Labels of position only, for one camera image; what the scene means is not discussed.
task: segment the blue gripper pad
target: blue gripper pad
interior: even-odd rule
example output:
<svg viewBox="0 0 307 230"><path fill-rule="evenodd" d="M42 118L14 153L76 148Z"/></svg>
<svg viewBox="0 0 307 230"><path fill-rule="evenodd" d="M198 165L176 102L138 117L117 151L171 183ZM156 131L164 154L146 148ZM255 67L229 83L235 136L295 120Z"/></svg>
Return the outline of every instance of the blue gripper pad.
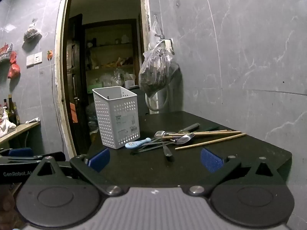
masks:
<svg viewBox="0 0 307 230"><path fill-rule="evenodd" d="M212 152L205 148L203 148L201 151L201 163L210 173L214 173L224 165L222 158L214 155Z"/></svg>
<svg viewBox="0 0 307 230"><path fill-rule="evenodd" d="M100 172L110 161L110 151L109 148L105 148L103 151L99 152L92 158L85 160L85 164L93 168L97 172Z"/></svg>
<svg viewBox="0 0 307 230"><path fill-rule="evenodd" d="M8 156L32 157L34 156L34 153L31 148L19 148L11 149L8 153Z"/></svg>

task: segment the table top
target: table top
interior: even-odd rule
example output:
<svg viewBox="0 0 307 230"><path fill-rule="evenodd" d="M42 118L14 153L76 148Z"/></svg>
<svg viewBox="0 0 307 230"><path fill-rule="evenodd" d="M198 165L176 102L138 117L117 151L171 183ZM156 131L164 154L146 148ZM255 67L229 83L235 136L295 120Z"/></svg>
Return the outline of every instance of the table top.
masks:
<svg viewBox="0 0 307 230"><path fill-rule="evenodd" d="M139 118L141 139L153 137L158 130L179 131L194 123L200 123L197 131L203 131L211 126L219 126L219 130L229 129L212 121L193 114L177 111L146 115ZM189 143L195 144L221 138L221 136L206 136L193 138ZM195 185L209 175L209 171L201 163L203 147L225 159L229 155L238 156L242 166L250 166L258 157L265 156L272 166L280 169L291 162L292 154L272 144L251 136L243 136L206 146L175 150L178 145L168 145L173 153L174 161L169 162L163 149L156 149L131 155L131 150L125 147L110 149L111 159L101 174L116 185L130 186L177 186ZM98 153L104 148L101 138L97 136L90 146L88 156Z"/></svg>
<svg viewBox="0 0 307 230"><path fill-rule="evenodd" d="M29 123L29 124L20 124L19 126L17 126L15 128L14 131L10 132L9 134L3 136L0 138L0 144L3 144L9 140L11 140L12 138L20 135L21 133L33 128L34 126L39 125L40 122L34 122L34 123Z"/></svg>

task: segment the human hand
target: human hand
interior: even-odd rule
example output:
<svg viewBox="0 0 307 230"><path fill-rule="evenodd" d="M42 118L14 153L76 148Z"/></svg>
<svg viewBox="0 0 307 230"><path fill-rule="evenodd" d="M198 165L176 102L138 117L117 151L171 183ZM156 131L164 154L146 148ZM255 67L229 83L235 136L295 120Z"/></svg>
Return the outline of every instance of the human hand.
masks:
<svg viewBox="0 0 307 230"><path fill-rule="evenodd" d="M0 230L12 230L16 212L15 200L6 185L0 185Z"/></svg>

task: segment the hanging basket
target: hanging basket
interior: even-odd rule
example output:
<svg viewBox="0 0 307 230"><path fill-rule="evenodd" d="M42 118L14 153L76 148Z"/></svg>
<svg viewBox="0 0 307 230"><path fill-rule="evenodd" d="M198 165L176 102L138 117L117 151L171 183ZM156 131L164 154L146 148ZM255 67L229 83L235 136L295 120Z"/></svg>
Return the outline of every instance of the hanging basket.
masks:
<svg viewBox="0 0 307 230"><path fill-rule="evenodd" d="M8 44L4 44L4 47L0 49L0 62L4 60L9 60L11 58L11 53L13 50L13 44L11 43L10 47Z"/></svg>

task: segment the dark wooden door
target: dark wooden door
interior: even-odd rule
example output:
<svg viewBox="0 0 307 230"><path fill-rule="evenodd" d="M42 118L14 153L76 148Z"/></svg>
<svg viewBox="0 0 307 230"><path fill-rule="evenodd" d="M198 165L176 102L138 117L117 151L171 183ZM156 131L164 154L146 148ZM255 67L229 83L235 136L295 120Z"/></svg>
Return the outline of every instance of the dark wooden door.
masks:
<svg viewBox="0 0 307 230"><path fill-rule="evenodd" d="M88 97L84 63L84 32L82 14L69 19L67 34L67 89L73 119L70 128L74 134L74 145L77 154L86 154L91 144L85 114Z"/></svg>

